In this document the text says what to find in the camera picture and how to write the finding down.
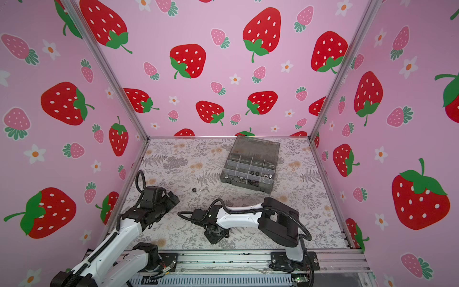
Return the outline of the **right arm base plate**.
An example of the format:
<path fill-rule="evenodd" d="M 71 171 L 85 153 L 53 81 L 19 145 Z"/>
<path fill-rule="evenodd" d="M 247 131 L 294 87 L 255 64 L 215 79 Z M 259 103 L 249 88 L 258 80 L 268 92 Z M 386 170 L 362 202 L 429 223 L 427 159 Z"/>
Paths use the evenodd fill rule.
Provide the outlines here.
<path fill-rule="evenodd" d="M 294 271 L 318 271 L 320 270 L 319 260 L 315 252 L 308 251 L 301 262 L 289 259 L 286 252 L 272 252 L 269 268 L 274 271 L 293 273 Z"/>

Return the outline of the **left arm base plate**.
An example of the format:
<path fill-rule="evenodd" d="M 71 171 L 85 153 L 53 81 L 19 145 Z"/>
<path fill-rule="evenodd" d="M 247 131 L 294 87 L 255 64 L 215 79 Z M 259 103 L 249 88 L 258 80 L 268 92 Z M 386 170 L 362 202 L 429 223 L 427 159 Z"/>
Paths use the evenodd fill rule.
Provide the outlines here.
<path fill-rule="evenodd" d="M 140 272 L 159 273 L 166 267 L 168 272 L 175 272 L 178 263 L 178 253 L 159 253 L 158 255 L 149 255 L 147 266 Z"/>

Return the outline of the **grey plastic compartment box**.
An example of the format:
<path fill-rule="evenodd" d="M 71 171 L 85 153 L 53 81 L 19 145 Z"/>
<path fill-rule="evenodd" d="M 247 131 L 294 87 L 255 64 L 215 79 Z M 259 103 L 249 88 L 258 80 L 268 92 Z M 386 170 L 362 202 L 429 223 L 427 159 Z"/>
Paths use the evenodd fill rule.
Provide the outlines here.
<path fill-rule="evenodd" d="M 276 179 L 280 144 L 274 141 L 238 136 L 223 166 L 224 184 L 270 194 Z"/>

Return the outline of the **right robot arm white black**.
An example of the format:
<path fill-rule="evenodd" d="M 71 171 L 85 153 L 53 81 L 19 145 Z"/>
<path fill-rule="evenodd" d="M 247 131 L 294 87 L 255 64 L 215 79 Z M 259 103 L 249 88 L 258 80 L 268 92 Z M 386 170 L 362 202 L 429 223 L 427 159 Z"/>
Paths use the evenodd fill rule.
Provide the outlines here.
<path fill-rule="evenodd" d="M 304 242 L 311 241 L 312 235 L 301 223 L 299 212 L 274 198 L 266 197 L 260 204 L 244 207 L 229 207 L 216 199 L 206 210 L 178 212 L 178 216 L 204 228 L 205 237 L 213 245 L 228 238 L 232 228 L 257 228 L 285 248 L 289 264 L 301 266 L 310 260 Z"/>

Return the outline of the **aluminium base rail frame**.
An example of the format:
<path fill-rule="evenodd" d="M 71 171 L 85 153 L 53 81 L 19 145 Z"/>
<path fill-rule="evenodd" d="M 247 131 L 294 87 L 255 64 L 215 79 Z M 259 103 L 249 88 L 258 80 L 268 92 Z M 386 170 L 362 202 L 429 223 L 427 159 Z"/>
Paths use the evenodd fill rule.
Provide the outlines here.
<path fill-rule="evenodd" d="M 376 287 L 363 253 L 353 249 L 312 249 L 320 270 L 285 273 L 269 268 L 281 250 L 169 250 L 178 253 L 175 272 L 151 280 L 138 272 L 130 287 Z"/>

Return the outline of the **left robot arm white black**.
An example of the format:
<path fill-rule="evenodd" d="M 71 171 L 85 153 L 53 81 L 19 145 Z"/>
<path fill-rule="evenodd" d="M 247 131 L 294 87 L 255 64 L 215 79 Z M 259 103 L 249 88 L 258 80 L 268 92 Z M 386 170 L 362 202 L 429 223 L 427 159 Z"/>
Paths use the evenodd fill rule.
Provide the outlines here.
<path fill-rule="evenodd" d="M 129 287 L 138 272 L 150 273 L 151 280 L 161 279 L 175 271 L 178 255 L 160 255 L 158 246 L 138 243 L 126 248 L 146 229 L 170 212 L 179 203 L 178 196 L 160 187 L 146 187 L 136 204 L 120 215 L 115 229 L 80 264 L 59 272 L 53 287 Z"/>

